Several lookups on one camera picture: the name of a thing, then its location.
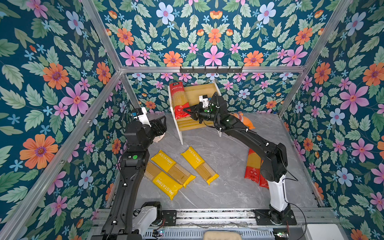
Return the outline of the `red spaghetti bag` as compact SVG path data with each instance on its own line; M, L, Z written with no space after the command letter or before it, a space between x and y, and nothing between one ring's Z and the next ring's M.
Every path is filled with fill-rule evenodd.
M261 157L255 151L249 149L245 171L245 179L249 179L259 184L261 177L261 163Z
M259 185L262 188L269 189L268 181L262 175L260 175Z
M171 105L174 110L175 119L187 118L190 115L184 111L189 108L189 102L186 97L185 88L182 82L175 82L170 84L171 91Z

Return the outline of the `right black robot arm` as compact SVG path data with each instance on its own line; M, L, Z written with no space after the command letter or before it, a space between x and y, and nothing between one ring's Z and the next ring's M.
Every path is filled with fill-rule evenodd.
M227 102L217 92L210 100L206 96L202 96L197 105L184 108L183 112L200 124L206 121L213 122L216 130L239 140L261 158L260 173L268 182L271 196L270 220L275 225L284 223L291 210L284 184L288 172L285 145L275 144L264 139L241 120L231 115L227 109Z

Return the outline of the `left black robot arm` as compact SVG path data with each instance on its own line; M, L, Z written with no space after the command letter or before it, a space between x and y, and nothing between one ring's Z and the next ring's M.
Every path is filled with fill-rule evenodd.
M141 240L152 223L158 220L155 205L145 206L134 216L139 187L149 163L149 147L156 137L167 131L166 117L144 121L137 118L127 124L127 148L121 157L120 178L116 184L112 209L98 235L93 240Z

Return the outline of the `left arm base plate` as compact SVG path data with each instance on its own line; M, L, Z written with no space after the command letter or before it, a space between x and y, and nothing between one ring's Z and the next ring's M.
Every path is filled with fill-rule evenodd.
M155 221L151 223L151 227L174 227L176 226L177 214L176 210L156 211Z

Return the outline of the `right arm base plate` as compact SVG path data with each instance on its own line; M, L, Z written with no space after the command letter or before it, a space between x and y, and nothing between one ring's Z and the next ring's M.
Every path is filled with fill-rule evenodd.
M277 212L275 210L252 210L258 226L296 226L297 221L291 209Z

